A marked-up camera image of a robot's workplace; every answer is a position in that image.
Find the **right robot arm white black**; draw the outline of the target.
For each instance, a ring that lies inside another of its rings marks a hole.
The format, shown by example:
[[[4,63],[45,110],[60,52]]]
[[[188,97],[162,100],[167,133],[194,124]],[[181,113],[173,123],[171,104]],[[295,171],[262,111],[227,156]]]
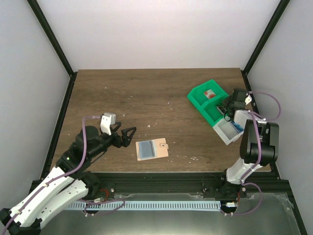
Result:
[[[241,134],[239,159],[224,171],[218,192],[229,196],[239,191],[240,185],[255,170],[276,162],[279,150],[279,125],[246,109],[251,92],[235,88],[222,102],[224,117]]]

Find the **beige leather card holder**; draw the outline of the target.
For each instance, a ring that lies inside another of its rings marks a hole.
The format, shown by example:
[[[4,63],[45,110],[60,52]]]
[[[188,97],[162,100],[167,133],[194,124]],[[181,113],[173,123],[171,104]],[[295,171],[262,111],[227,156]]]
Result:
[[[137,141],[135,145],[138,161],[165,158],[169,156],[169,145],[166,142],[166,138]]]

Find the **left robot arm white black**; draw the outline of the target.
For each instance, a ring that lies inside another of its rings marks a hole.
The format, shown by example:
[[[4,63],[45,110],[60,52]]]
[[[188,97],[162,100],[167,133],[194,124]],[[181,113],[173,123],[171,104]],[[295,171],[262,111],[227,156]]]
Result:
[[[128,147],[136,127],[117,130],[120,122],[82,126],[69,149],[64,152],[47,176],[16,206],[0,211],[3,234],[38,235],[42,228],[71,203],[99,192],[99,179],[87,169],[93,158],[109,147]]]

